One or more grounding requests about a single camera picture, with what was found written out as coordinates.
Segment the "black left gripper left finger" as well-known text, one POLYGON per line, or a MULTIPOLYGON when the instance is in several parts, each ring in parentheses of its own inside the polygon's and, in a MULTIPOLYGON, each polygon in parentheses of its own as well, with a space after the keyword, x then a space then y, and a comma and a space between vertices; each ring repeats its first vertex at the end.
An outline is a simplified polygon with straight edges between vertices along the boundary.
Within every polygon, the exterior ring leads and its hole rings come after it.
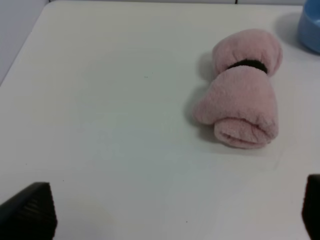
POLYGON ((57 226, 48 182, 34 182, 0 205, 2 240, 52 240, 57 226))

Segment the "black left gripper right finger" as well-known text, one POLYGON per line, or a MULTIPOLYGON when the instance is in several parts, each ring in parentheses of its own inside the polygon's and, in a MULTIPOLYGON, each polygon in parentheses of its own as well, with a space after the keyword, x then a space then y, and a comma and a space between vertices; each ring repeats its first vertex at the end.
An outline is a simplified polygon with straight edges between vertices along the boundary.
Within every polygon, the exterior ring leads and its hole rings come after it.
POLYGON ((307 178, 301 212, 305 229, 311 240, 320 240, 320 175, 307 178))

